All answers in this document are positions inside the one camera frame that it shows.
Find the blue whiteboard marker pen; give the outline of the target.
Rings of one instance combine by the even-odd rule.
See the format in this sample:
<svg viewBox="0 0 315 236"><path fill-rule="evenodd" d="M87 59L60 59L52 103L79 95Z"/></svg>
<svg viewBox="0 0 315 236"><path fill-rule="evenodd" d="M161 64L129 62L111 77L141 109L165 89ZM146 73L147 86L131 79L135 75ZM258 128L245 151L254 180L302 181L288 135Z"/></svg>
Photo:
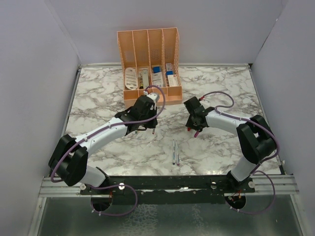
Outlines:
<svg viewBox="0 0 315 236"><path fill-rule="evenodd" d="M172 164L175 165L176 153L175 153L175 140L172 142Z"/></svg>

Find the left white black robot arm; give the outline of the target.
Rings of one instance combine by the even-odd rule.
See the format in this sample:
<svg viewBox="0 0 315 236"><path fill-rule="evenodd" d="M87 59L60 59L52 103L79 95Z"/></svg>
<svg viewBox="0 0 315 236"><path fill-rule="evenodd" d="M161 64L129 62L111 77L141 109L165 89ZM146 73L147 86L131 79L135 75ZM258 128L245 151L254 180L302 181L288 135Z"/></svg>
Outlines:
<svg viewBox="0 0 315 236"><path fill-rule="evenodd" d="M61 181L67 186L77 183L91 185L92 189L103 194L108 190L108 175L100 168L88 165L88 158L108 143L122 138L139 127L154 129L157 122L157 101L159 95L150 93L140 96L135 104L115 114L106 124L89 133L77 136L64 135L60 138L49 162L51 170L56 169Z"/></svg>

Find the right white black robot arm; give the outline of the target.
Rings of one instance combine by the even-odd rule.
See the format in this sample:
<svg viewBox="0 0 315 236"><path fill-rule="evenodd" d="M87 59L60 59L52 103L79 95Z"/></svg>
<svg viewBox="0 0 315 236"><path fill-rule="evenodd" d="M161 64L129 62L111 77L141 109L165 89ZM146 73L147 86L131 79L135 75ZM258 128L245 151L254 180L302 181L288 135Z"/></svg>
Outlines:
<svg viewBox="0 0 315 236"><path fill-rule="evenodd" d="M242 189L244 181L255 171L259 163L277 150L276 138L264 117L260 115L241 118L220 112L214 107L204 108L200 99L195 96L184 102L184 106L189 113L186 127L188 131L196 131L195 137L204 128L209 127L238 136L243 156L227 174L226 187L231 192Z"/></svg>

